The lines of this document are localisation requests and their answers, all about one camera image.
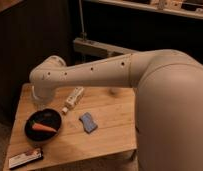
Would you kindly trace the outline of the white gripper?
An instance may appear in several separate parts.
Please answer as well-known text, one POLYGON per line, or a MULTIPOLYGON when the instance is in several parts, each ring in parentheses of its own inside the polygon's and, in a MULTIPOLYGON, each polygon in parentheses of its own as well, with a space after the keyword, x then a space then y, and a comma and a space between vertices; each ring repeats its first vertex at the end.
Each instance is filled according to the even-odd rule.
POLYGON ((33 101, 37 104, 49 104, 55 96, 54 89, 33 86, 31 91, 33 101))

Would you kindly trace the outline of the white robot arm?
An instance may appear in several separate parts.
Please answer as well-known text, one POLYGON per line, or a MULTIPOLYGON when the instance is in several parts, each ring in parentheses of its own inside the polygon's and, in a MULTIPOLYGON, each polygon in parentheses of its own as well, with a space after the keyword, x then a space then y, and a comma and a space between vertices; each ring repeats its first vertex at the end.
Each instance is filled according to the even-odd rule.
POLYGON ((70 67, 50 56, 29 79, 43 104, 60 86, 132 88, 139 171, 203 171, 203 65, 188 54, 143 51, 70 67))

